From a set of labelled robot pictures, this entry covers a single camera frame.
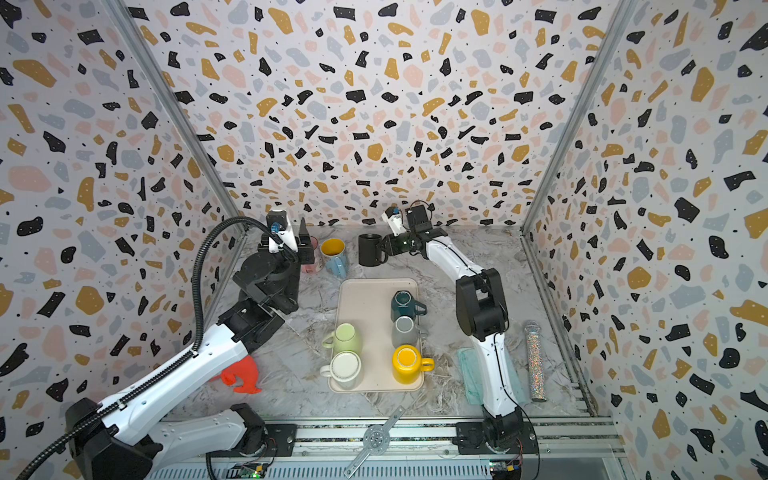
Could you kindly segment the pink mug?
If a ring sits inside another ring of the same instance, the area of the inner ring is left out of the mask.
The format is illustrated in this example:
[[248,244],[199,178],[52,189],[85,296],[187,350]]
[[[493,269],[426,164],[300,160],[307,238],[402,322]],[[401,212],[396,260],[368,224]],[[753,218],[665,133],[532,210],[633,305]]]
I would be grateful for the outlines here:
[[320,268],[318,251],[318,240],[311,235],[301,235],[299,237],[299,257],[301,270],[303,273],[316,273]]

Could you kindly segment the blue butterfly mug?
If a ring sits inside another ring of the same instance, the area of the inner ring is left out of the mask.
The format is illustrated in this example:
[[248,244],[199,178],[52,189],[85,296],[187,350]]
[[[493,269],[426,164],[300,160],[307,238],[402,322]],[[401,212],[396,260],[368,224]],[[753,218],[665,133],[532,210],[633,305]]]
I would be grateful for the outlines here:
[[346,279],[348,261],[345,242],[341,239],[329,238],[321,244],[320,251],[324,258],[324,266],[330,273],[342,280]]

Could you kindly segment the black mug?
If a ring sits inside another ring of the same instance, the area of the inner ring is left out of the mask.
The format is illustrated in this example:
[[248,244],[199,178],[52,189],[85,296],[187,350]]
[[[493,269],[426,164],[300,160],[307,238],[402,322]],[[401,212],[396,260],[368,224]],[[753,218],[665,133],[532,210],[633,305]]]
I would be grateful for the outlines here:
[[363,267],[377,267],[388,261],[389,254],[380,234],[365,233],[358,236],[358,264]]

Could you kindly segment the dark green mug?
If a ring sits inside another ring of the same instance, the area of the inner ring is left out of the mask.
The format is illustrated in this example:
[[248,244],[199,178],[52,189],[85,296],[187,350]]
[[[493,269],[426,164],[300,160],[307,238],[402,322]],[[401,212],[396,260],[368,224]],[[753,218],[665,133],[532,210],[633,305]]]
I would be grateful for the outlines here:
[[391,320],[397,321],[400,317],[409,317],[416,320],[428,313],[427,306],[416,300],[408,290],[397,291],[391,300]]

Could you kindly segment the light green mug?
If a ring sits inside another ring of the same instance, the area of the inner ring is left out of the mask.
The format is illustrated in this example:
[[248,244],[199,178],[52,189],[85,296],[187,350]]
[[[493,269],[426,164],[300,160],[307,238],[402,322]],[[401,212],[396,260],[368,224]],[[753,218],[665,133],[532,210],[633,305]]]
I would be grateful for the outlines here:
[[322,346],[332,350],[335,354],[341,352],[360,354],[362,351],[362,335],[354,325],[342,323],[323,339]]

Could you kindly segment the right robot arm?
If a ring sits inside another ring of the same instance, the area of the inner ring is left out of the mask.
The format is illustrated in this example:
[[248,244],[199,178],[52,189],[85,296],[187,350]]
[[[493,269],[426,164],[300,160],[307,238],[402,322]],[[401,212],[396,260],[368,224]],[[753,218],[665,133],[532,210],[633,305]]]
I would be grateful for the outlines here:
[[509,313],[500,274],[462,253],[443,229],[432,225],[423,204],[404,210],[390,206],[382,219],[391,230],[383,240],[386,257],[418,254],[455,283],[456,318],[472,342],[481,374],[483,441],[495,451],[517,446],[527,415],[511,384],[505,345]]

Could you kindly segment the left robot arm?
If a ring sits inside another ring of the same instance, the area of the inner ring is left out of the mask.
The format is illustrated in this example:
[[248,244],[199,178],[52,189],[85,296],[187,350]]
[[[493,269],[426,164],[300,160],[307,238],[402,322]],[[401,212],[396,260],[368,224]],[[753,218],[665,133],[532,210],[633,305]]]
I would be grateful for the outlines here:
[[[206,327],[202,267],[217,237],[244,224],[261,232],[257,251],[234,274],[237,302]],[[314,260],[310,235],[295,228],[285,211],[260,222],[233,217],[203,241],[192,274],[195,339],[144,379],[100,402],[81,400],[66,412],[68,448],[86,479],[144,479],[156,470],[214,452],[276,456],[279,444],[248,405],[236,404],[209,417],[165,422],[165,416],[204,383],[267,343],[285,315],[298,308],[301,267]]]

